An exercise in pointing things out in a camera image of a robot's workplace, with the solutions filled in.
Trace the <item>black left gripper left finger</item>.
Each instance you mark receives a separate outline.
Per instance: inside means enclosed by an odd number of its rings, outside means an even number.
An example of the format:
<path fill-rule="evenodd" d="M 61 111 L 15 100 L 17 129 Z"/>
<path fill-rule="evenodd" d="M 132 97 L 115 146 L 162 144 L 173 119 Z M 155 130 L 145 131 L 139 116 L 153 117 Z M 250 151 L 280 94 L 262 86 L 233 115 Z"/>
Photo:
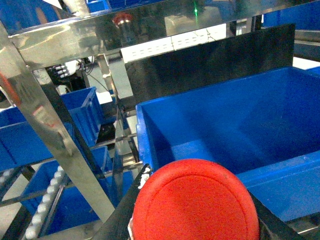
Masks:
<path fill-rule="evenodd" d="M 131 184 L 125 196 L 122 198 L 116 209 L 113 211 L 108 220 L 100 227 L 97 233 L 91 238 L 92 240 L 129 240 L 130 234 L 128 225 L 133 216 L 135 202 L 140 192 L 141 180 L 143 175 L 148 177 L 152 172 L 151 166 L 145 164 L 137 177 Z"/>

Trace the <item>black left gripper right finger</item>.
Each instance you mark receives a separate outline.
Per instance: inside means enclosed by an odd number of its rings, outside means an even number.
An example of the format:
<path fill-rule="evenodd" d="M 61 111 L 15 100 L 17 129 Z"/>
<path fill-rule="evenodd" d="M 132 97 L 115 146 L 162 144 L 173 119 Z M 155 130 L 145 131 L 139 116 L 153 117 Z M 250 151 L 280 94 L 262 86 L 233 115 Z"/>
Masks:
<path fill-rule="evenodd" d="M 274 215 L 251 192 L 259 221 L 259 240 L 305 240 L 303 236 Z"/>

